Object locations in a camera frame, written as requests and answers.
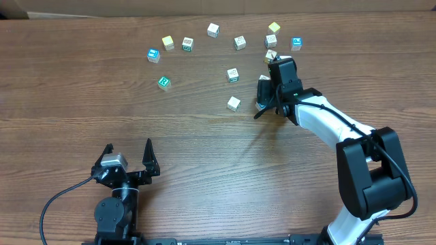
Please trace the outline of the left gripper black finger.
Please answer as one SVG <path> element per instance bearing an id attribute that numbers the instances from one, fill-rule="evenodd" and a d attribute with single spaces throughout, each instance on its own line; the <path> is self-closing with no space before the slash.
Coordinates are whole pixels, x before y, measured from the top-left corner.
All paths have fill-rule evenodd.
<path id="1" fill-rule="evenodd" d="M 153 144 L 150 138 L 146 141 L 142 164 L 145 166 L 146 171 L 159 171 L 159 163 L 153 150 Z"/>
<path id="2" fill-rule="evenodd" d="M 99 156 L 99 158 L 97 159 L 97 161 L 95 162 L 94 166 L 95 167 L 100 167 L 101 166 L 101 161 L 103 159 L 103 156 L 105 154 L 110 154 L 113 153 L 113 145 L 112 144 L 107 144 L 106 147 L 104 148 L 103 152 L 101 153 L 101 155 Z"/>

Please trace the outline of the blue letter wooden block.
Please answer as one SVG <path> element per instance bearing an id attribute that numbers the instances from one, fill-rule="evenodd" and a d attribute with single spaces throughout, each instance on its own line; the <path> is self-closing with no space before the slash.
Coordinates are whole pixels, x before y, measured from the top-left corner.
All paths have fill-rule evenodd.
<path id="1" fill-rule="evenodd" d="M 262 104 L 260 104 L 258 102 L 255 103 L 255 106 L 256 106 L 256 108 L 258 109 L 259 112 L 266 108 L 265 105 L 262 105 Z"/>

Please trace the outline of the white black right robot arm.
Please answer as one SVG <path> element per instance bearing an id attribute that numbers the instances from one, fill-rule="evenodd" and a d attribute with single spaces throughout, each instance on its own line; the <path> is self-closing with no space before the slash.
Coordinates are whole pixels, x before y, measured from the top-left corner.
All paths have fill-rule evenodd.
<path id="1" fill-rule="evenodd" d="M 381 221 L 411 216 L 418 207 L 401 143 L 390 127 L 374 129 L 345 115 L 316 89 L 303 88 L 295 60 L 268 64 L 270 79 L 258 84 L 258 100 L 295 125 L 316 134 L 336 152 L 343 207 L 318 235 L 294 235 L 309 244 L 382 244 L 369 235 Z"/>

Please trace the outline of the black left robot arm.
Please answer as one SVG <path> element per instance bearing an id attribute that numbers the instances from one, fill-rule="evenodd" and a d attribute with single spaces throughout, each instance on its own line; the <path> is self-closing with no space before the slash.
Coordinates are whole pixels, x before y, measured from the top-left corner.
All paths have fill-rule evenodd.
<path id="1" fill-rule="evenodd" d="M 95 207 L 97 232 L 94 244 L 146 244 L 137 231 L 139 187 L 152 183 L 160 175 L 152 141 L 148 139 L 142 158 L 143 170 L 128 172 L 128 162 L 122 153 L 113 152 L 112 144 L 91 168 L 96 183 L 112 190 L 110 197 L 102 199 Z"/>

